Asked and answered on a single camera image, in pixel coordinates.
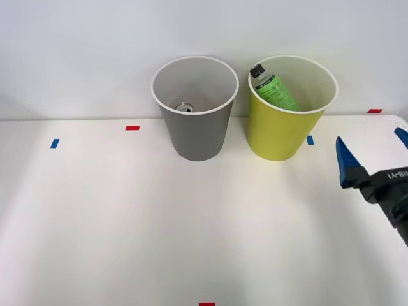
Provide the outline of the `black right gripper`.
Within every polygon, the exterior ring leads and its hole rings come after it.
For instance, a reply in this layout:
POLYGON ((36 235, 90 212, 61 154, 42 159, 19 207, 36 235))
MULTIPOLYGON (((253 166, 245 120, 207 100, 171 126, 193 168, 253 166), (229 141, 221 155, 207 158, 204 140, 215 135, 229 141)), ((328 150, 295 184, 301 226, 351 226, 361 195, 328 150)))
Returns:
MULTIPOLYGON (((408 131, 398 127, 394 133, 404 145, 408 145, 408 131)), ((335 148, 343 189, 361 187, 367 202, 388 203, 390 212, 407 212, 407 169, 382 170, 369 175, 339 136, 335 148)))

